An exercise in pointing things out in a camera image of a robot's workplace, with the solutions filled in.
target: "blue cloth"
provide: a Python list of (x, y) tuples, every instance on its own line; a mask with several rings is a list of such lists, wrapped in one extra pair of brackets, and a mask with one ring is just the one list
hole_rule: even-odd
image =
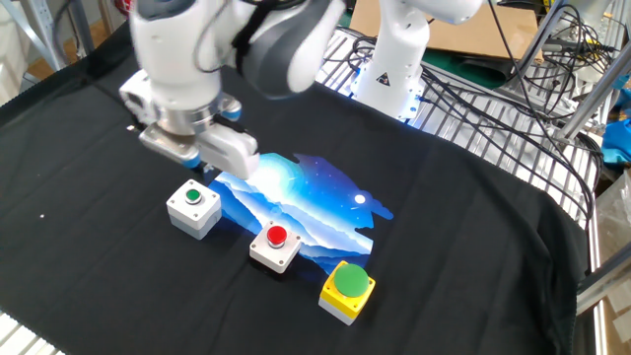
[(602, 136), (606, 164), (631, 162), (631, 118), (609, 123)]

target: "button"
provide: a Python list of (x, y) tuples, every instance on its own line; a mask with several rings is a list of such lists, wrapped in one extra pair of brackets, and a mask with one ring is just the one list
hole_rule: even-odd
[(201, 193), (192, 188), (186, 192), (186, 203), (197, 204), (201, 201)]
[(337, 268), (333, 283), (339, 293), (346, 297), (360, 297), (368, 290), (368, 274), (355, 264), (345, 264)]
[(282, 248), (287, 240), (287, 231), (283, 227), (274, 226), (267, 231), (267, 241), (272, 248)]

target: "yellow box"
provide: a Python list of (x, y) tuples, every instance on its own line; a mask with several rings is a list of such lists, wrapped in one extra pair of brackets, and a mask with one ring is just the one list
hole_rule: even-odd
[(371, 297), (371, 293), (375, 288), (375, 280), (370, 277), (368, 278), (368, 290), (366, 290), (366, 292), (360, 297), (346, 297), (342, 295), (339, 291), (337, 291), (337, 288), (335, 288), (333, 277), (335, 276), (337, 269), (347, 263), (348, 262), (342, 260), (339, 264), (337, 264), (337, 266), (335, 266), (333, 272), (328, 275), (326, 282), (324, 282), (322, 292), (320, 292), (319, 296), (344, 315), (354, 319), (362, 311), (368, 301), (368, 298)]

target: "green button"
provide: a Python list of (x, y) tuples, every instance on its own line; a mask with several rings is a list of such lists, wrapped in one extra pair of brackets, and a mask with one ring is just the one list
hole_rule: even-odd
[(337, 291), (346, 297), (360, 297), (368, 290), (368, 274), (355, 264), (338, 267), (333, 282)]
[(186, 192), (186, 199), (188, 200), (188, 203), (197, 203), (199, 202), (200, 197), (201, 193), (194, 188)]

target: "white button box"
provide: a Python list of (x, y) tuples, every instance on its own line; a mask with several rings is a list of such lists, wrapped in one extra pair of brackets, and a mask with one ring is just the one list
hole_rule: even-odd
[(300, 236), (270, 221), (249, 245), (249, 256), (275, 272), (283, 273), (301, 244)]
[(167, 201), (171, 223), (197, 240), (221, 219), (219, 193), (190, 179)]

